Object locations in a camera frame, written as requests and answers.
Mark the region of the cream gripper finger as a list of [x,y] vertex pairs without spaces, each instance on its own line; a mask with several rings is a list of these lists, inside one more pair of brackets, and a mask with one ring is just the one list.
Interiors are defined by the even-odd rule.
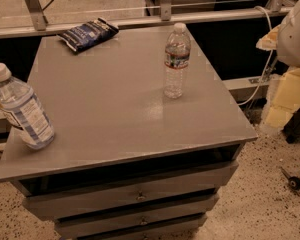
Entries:
[[258,42],[256,43],[256,47],[265,51],[276,50],[278,31],[279,26],[271,29],[265,36],[258,40]]

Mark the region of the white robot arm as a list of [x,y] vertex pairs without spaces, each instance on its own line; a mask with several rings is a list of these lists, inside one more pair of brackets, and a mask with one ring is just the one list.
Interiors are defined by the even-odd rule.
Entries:
[[278,26],[258,40],[256,47],[275,50],[280,62],[300,68],[300,0]]

